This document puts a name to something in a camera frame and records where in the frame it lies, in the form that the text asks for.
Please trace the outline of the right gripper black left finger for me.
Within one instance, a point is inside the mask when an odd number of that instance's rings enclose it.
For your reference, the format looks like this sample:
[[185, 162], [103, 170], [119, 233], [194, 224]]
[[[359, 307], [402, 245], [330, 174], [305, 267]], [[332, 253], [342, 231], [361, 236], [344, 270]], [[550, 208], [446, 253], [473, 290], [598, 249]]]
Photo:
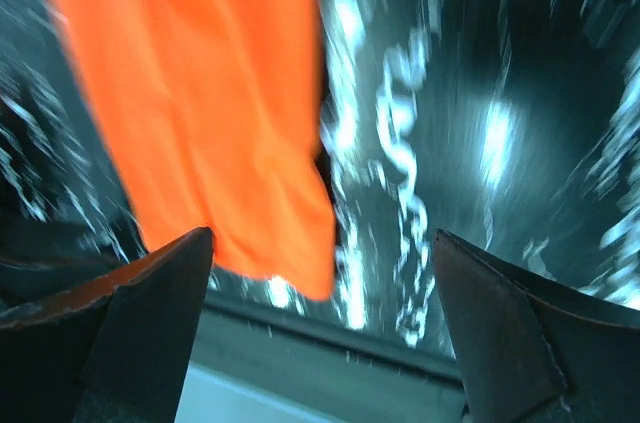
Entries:
[[196, 228], [1, 315], [4, 422], [171, 422], [213, 256]]

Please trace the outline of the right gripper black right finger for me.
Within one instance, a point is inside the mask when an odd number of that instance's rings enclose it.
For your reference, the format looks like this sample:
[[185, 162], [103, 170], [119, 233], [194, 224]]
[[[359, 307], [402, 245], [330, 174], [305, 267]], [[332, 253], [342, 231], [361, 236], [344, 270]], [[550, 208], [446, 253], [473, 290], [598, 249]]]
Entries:
[[474, 421], [638, 421], [638, 311], [443, 230], [432, 266]]

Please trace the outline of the orange t shirt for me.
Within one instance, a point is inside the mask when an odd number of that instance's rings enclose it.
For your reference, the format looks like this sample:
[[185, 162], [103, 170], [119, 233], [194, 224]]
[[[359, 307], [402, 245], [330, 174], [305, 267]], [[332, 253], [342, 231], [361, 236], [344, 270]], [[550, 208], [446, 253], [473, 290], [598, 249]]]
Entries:
[[146, 247], [209, 227], [220, 267], [329, 299], [317, 0], [50, 2]]

